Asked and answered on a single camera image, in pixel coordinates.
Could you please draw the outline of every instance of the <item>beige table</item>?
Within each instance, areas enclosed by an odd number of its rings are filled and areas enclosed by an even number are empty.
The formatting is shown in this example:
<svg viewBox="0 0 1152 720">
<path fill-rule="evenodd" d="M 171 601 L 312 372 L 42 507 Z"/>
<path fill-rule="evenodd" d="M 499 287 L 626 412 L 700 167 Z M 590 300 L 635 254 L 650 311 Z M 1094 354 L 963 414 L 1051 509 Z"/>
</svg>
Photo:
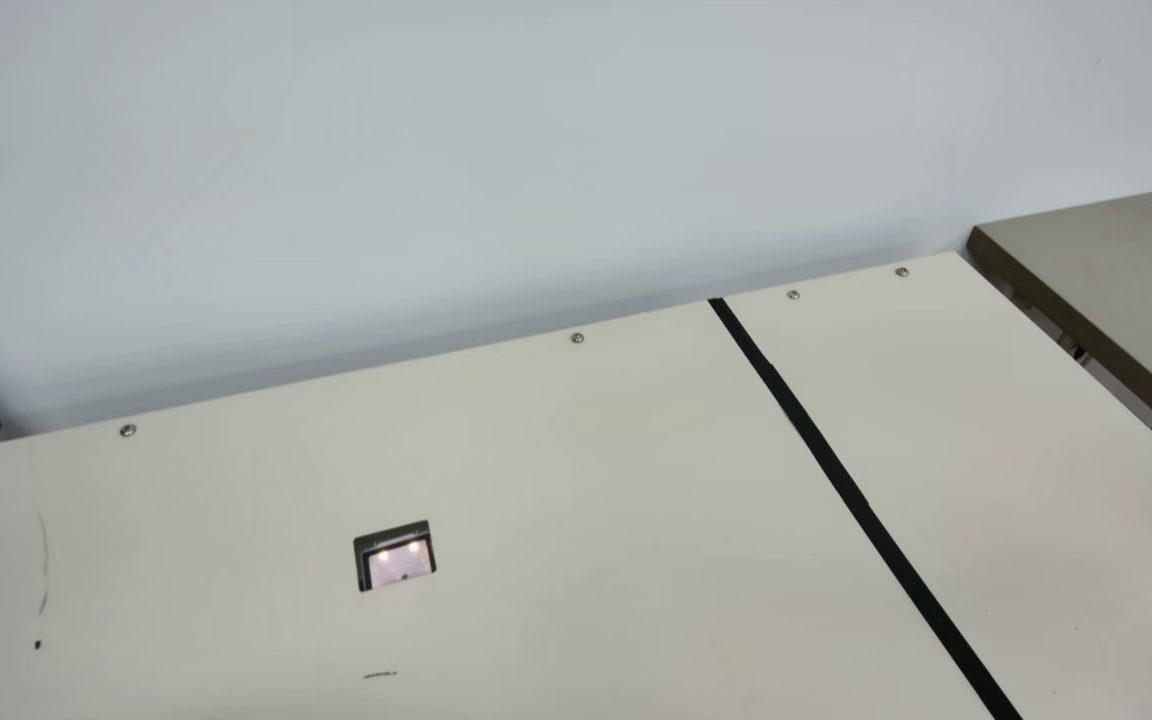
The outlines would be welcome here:
<svg viewBox="0 0 1152 720">
<path fill-rule="evenodd" d="M 968 250 L 1152 409 L 1152 194 L 984 223 Z"/>
</svg>

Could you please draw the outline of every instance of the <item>black strip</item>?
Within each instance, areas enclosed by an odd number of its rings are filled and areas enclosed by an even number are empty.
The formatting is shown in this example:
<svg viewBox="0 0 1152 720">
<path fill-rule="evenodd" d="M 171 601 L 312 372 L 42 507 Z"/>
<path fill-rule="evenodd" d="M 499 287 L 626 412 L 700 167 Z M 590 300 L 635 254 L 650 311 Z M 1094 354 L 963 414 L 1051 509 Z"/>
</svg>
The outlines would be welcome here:
<svg viewBox="0 0 1152 720">
<path fill-rule="evenodd" d="M 755 366 L 758 377 L 763 378 L 763 384 L 771 391 L 772 396 L 776 397 L 776 402 L 780 402 L 781 410 L 803 437 L 803 442 L 812 452 L 817 464 L 824 470 L 826 477 L 833 483 L 833 488 L 836 490 L 838 497 L 842 498 L 847 510 L 851 511 L 852 518 L 861 525 L 861 530 L 864 530 L 869 541 L 873 543 L 874 550 L 878 551 L 878 555 L 882 556 L 887 569 L 896 575 L 896 579 L 905 589 L 914 606 L 918 607 L 923 620 L 932 626 L 932 632 L 935 632 L 945 650 L 950 653 L 952 659 L 968 679 L 968 683 L 972 684 L 972 689 L 978 694 L 984 706 L 988 708 L 990 714 L 1000 720 L 1020 719 L 1020 712 L 1016 712 L 1011 702 L 1007 700 L 1002 688 L 998 687 L 993 675 L 986 669 L 984 662 L 980 662 L 972 646 L 968 644 L 967 638 L 954 624 L 954 620 L 950 620 L 950 616 L 946 614 L 941 604 L 933 597 L 931 589 L 927 588 L 927 583 L 918 577 L 918 571 L 910 564 L 909 559 L 905 559 L 905 553 L 901 552 L 896 541 L 893 541 L 890 533 L 887 532 L 887 528 L 882 526 L 878 515 L 870 509 L 869 501 L 861 493 L 861 488 L 856 487 L 856 482 L 851 479 L 851 475 L 847 472 L 842 461 L 838 460 L 838 455 L 829 447 L 827 439 L 824 439 L 823 433 L 812 420 L 812 416 L 808 415 L 805 407 L 798 397 L 795 397 L 794 391 L 786 384 L 785 378 L 778 373 L 767 356 L 763 355 L 758 344 L 755 344 L 755 339 L 749 336 L 749 332 L 745 332 L 740 318 L 736 318 L 732 308 L 727 306 L 727 301 L 719 297 L 719 300 L 711 300 L 708 304 L 714 309 L 714 313 L 718 313 L 718 319 L 722 320 L 727 332 L 732 333 L 732 340 L 735 340 L 736 346 L 740 346 L 745 359 Z"/>
</svg>

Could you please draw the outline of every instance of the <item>square opening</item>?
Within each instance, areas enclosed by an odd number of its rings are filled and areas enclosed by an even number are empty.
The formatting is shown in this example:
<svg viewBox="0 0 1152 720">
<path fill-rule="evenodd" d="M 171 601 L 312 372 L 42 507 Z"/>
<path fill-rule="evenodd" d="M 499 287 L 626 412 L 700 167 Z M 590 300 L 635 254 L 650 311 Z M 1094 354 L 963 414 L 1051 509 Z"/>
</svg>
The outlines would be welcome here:
<svg viewBox="0 0 1152 720">
<path fill-rule="evenodd" d="M 403 579 L 419 578 L 438 569 L 429 522 L 411 523 L 353 539 L 361 592 Z"/>
</svg>

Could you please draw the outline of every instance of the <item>dark object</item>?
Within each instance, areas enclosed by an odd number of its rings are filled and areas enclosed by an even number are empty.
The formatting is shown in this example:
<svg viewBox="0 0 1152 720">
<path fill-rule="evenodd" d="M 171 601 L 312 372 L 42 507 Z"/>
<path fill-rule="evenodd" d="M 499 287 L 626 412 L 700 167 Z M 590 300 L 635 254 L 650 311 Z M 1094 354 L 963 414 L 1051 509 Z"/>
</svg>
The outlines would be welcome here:
<svg viewBox="0 0 1152 720">
<path fill-rule="evenodd" d="M 434 538 L 425 520 L 353 538 L 353 561 L 361 592 L 438 570 Z"/>
<path fill-rule="evenodd" d="M 1011 702 L 1007 700 L 1002 688 L 998 687 L 998 682 L 975 653 L 972 646 L 968 644 L 963 634 L 958 631 L 954 620 L 950 620 L 950 616 L 941 607 L 941 602 L 927 588 L 927 583 L 923 582 L 918 571 L 914 569 L 914 564 L 910 564 L 909 559 L 905 558 L 905 553 L 901 551 L 895 539 L 892 539 L 887 528 L 882 526 L 882 521 L 870 509 L 869 500 L 865 500 L 864 493 L 861 493 L 855 479 L 851 479 L 851 475 L 842 465 L 842 460 L 838 460 L 838 455 L 829 447 L 829 441 L 820 433 L 812 416 L 808 415 L 805 407 L 794 395 L 794 391 L 772 365 L 771 359 L 767 359 L 767 356 L 763 355 L 763 350 L 759 350 L 758 344 L 755 344 L 755 339 L 749 336 L 745 325 L 742 325 L 740 318 L 732 312 L 732 308 L 727 306 L 727 301 L 711 300 L 708 304 L 714 309 L 714 313 L 718 313 L 718 319 L 722 320 L 727 332 L 732 333 L 732 340 L 736 341 L 736 346 L 744 353 L 745 359 L 755 366 L 755 372 L 763 379 L 763 384 L 767 386 L 772 397 L 776 399 L 781 410 L 794 424 L 794 429 L 799 432 L 803 442 L 812 452 L 814 461 L 829 478 L 829 483 L 833 484 L 838 497 L 842 498 L 842 503 L 847 506 L 847 510 L 851 511 L 856 524 L 861 525 L 861 530 L 864 530 L 865 537 L 873 544 L 878 555 L 882 556 L 887 569 L 890 570 L 892 575 L 896 575 L 905 594 L 914 601 L 914 606 L 918 607 L 923 620 L 927 621 L 932 632 L 935 632 L 946 652 L 950 653 L 968 683 L 972 684 L 972 689 L 980 697 L 986 710 L 998 720 L 1020 720 L 1020 712 L 1016 712 Z"/>
<path fill-rule="evenodd" d="M 1032 304 L 1039 313 L 1046 314 L 1061 332 L 1073 338 L 1073 341 L 1091 354 L 1101 365 L 1117 378 L 1135 396 L 1144 401 L 1152 410 L 1152 373 L 1146 366 L 1129 355 L 1119 343 L 1111 340 L 1105 332 L 1097 328 L 1086 316 L 1079 313 L 1074 305 L 1053 291 L 1038 275 L 1011 258 L 998 245 L 988 234 L 980 228 L 972 228 L 968 238 L 968 252 L 987 273 L 996 275 L 1015 288 L 1020 300 Z"/>
</svg>

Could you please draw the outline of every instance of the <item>black mark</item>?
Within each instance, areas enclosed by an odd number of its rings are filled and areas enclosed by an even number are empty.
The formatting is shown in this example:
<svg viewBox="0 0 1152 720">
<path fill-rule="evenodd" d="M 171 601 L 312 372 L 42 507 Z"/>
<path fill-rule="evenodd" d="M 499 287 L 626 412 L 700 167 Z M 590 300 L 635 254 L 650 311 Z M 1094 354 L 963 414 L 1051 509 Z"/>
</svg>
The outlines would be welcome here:
<svg viewBox="0 0 1152 720">
<path fill-rule="evenodd" d="M 958 669 L 963 670 L 964 679 L 972 684 L 972 689 L 990 714 L 996 720 L 1020 720 L 1020 712 L 1016 711 L 1010 700 L 1007 700 L 1006 694 L 990 674 L 988 667 L 984 666 L 972 646 L 968 644 L 967 638 L 954 624 L 954 620 L 950 620 L 948 612 L 932 594 L 931 588 L 927 588 L 927 583 L 923 582 L 923 577 L 919 577 L 918 570 L 914 569 L 914 564 L 897 546 L 896 539 L 892 538 L 890 532 L 887 532 L 887 528 L 878 518 L 873 507 L 869 506 L 869 500 L 861 492 L 861 487 L 851 473 L 847 471 L 833 447 L 829 446 L 828 439 L 817 427 L 812 415 L 808 412 L 803 402 L 794 395 L 794 391 L 778 372 L 776 366 L 772 365 L 772 361 L 763 355 L 758 343 L 755 342 L 753 338 L 750 338 L 745 325 L 741 324 L 740 318 L 733 313 L 730 306 L 727 306 L 726 301 L 711 300 L 708 305 L 713 308 L 714 314 L 718 314 L 718 319 L 727 328 L 728 334 L 732 334 L 732 341 L 735 341 L 736 347 L 744 353 L 745 359 L 763 380 L 764 386 L 767 386 L 772 397 L 781 406 L 786 418 L 797 430 L 803 444 L 812 452 L 817 465 L 820 467 L 838 492 L 838 498 L 851 513 L 856 524 L 861 525 L 861 530 L 864 530 L 865 537 L 869 538 L 870 544 L 873 544 L 878 556 L 882 558 L 887 569 L 890 570 L 892 575 L 895 575 L 896 581 L 900 582 L 901 588 L 914 602 L 914 607 L 923 615 L 923 620 L 931 626 L 932 632 L 935 632 L 941 646 L 945 647 Z"/>
<path fill-rule="evenodd" d="M 38 528 L 41 529 L 41 602 L 38 602 L 38 615 L 47 609 L 47 594 L 51 592 L 51 577 L 47 573 L 47 564 L 51 561 L 51 547 L 47 546 L 47 523 L 41 520 L 41 511 L 35 511 L 38 515 Z"/>
</svg>

